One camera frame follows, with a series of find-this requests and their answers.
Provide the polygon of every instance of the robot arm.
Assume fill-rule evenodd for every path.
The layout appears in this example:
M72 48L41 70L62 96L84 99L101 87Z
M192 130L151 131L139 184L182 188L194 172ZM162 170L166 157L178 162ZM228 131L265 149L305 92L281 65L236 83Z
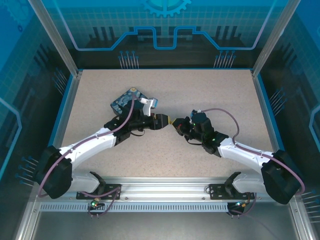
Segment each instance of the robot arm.
M122 113L107 122L103 128L85 139L69 146L56 149L53 146L47 147L39 160L34 171L33 179L41 184L49 168L66 154L67 156L59 162L48 176L43 189L52 198L56 199L66 192L94 192L101 184L101 179L96 173L76 172L76 168L95 154L112 148L128 139L131 131L143 131L144 129L159 130L169 124L169 117L164 114L151 113L151 109L157 106L155 98L141 98L134 102L133 111L127 123L118 131L108 134L122 125L130 113L130 100L122 107Z
M209 154L237 161L250 168L235 172L225 182L225 191L230 197L236 192L255 192L269 194L278 203L287 204L300 188L300 183L290 172L268 158L277 159L301 176L290 156L282 150L262 151L234 142L231 137L215 131L204 112L194 110L191 119L177 118L172 125L187 141L194 139L201 142Z

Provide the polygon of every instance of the perforated metal strip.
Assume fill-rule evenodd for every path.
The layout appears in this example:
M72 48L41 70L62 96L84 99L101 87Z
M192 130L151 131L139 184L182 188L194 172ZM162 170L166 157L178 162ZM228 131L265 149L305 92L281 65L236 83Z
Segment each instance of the perforated metal strip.
M43 202L41 212L86 212L88 202ZM92 212L103 212L106 205ZM203 213L227 212L225 202L115 202L110 212L150 212L150 213Z

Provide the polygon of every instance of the black mounting bracket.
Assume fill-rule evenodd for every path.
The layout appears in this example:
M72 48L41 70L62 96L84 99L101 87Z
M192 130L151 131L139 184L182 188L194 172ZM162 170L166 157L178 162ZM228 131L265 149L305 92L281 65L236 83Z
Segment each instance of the black mounting bracket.
M210 194L210 200L248 200L247 193L234 192L234 196L231 197L226 191L225 184L209 184L207 192ZM250 200L255 199L255 194L250 192Z
M121 193L121 186L122 186L121 184L106 184L104 186L103 193L110 192L113 189L118 188L118 187L120 187L120 191L118 192L118 194L117 194L117 191L115 191L115 192L111 193L110 195L103 196L103 197L101 197L101 200L113 200L116 194L117 194L117 196L116 196L115 200L119 200L120 193ZM99 195L96 191L92 192L91 194L92 195ZM93 200L93 199L95 199L94 197L86 196L86 195L82 194L81 192L77 192L75 198L77 200Z

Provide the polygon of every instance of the wooden work surface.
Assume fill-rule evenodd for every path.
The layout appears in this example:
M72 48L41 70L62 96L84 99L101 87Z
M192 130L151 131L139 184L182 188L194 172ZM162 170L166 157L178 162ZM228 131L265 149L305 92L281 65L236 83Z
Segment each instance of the wooden work surface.
M115 116L111 102L131 87L157 98L153 112L171 119L185 118L193 109L223 108L239 123L238 142L272 151L249 70L84 70L62 145L78 142L103 127ZM225 113L211 111L207 116L217 131L230 137L235 134L235 123ZM146 130L143 137L131 136L79 167L117 177L228 177L246 168L188 144L171 125Z

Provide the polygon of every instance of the blue acrylic wall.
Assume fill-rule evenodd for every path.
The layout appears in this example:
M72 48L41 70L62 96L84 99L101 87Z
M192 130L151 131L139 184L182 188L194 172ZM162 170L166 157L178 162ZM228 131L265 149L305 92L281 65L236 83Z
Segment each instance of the blue acrylic wall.
M135 68L130 58L136 56L140 68L251 68L286 3L44 1L77 66L85 69Z
M70 74L25 0L0 1L0 51L0 239L9 240L33 184L24 160L48 144Z
M320 2L302 0L261 77L284 148L320 187Z

